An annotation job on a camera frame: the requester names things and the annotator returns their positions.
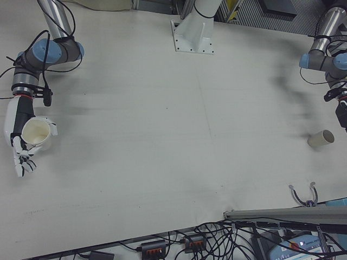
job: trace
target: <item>metal pole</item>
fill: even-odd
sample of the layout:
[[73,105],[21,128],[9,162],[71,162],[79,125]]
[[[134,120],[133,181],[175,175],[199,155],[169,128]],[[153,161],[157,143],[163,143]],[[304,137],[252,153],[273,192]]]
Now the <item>metal pole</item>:
[[[38,0],[41,8],[69,35],[71,28],[66,17],[64,6],[56,0]],[[50,33],[54,39],[67,37],[64,33],[46,14],[44,14]]]
[[330,249],[328,245],[326,244],[325,235],[322,232],[318,232],[318,238],[319,238],[320,248],[322,249],[322,252],[330,253]]
[[[341,7],[331,8],[325,15],[324,23],[319,30],[318,35],[333,36],[336,33],[337,28],[346,19],[347,13],[345,9]],[[326,46],[329,44],[327,38],[316,39],[313,42],[311,50],[321,50],[325,52]]]
[[225,219],[250,222],[303,222],[315,225],[347,225],[347,207],[295,207],[289,209],[242,210],[224,213]]

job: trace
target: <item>white cup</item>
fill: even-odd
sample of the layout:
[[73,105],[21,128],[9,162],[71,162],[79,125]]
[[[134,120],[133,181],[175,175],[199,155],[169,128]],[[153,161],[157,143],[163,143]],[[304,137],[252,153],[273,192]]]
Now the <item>white cup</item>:
[[49,124],[40,118],[29,119],[22,129],[22,139],[29,145],[47,150],[51,145]]
[[311,147],[319,147],[332,144],[334,141],[334,135],[329,130],[323,130],[308,138],[307,143]]

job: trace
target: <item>robotic arm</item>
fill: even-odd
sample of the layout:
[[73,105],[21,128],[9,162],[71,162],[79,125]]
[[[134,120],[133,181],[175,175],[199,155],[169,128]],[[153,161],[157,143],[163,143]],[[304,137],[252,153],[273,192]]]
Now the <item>robotic arm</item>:
[[15,72],[12,83],[14,98],[8,104],[4,124],[4,134],[7,144],[12,147],[15,169],[19,177],[25,171],[32,172],[36,168],[31,157],[42,150],[40,140],[28,142],[23,137],[23,128],[33,120],[40,120],[49,127],[49,135],[57,135],[56,124],[48,118],[37,118],[34,114],[33,99],[43,98],[45,106],[52,102],[52,91],[46,84],[38,86],[40,74],[55,64],[82,59],[84,49],[75,41],[64,4],[60,0],[37,0],[44,12],[49,31],[53,40],[42,39],[29,49],[20,52],[14,62]]
[[326,102],[336,98],[336,115],[340,125],[347,131],[347,53],[335,57],[327,55],[327,48],[338,27],[347,19],[347,0],[336,0],[326,12],[322,27],[314,37],[309,53],[304,54],[299,62],[300,68],[325,72],[325,79],[330,90],[324,96]]

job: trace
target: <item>white tabletop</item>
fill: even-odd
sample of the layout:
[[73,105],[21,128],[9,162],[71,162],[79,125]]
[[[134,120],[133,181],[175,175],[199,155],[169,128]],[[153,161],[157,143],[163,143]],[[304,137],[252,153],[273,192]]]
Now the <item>white tabletop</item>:
[[[327,86],[299,76],[306,36],[215,23],[215,55],[176,53],[167,16],[69,4],[82,65],[47,73],[53,103],[35,100],[59,135],[38,169],[17,178],[0,135],[0,258],[20,259],[222,219],[231,209],[345,197],[347,135]],[[0,8],[0,69],[40,30],[36,1]],[[312,81],[324,73],[303,71]],[[0,96],[11,94],[12,72]],[[0,102],[3,128],[8,101]],[[329,129],[336,142],[310,148]]]

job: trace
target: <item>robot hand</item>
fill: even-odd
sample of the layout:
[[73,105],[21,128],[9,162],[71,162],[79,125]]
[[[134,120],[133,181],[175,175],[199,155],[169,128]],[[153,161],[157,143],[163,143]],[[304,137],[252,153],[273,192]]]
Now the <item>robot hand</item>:
[[[34,117],[30,120],[41,120],[49,125],[50,132],[49,135],[58,135],[57,127],[54,122],[48,118]],[[19,177],[23,177],[25,171],[33,172],[36,168],[36,164],[31,160],[38,151],[44,150],[44,145],[32,145],[24,141],[21,136],[16,136],[13,138],[13,155],[15,161],[15,169]]]

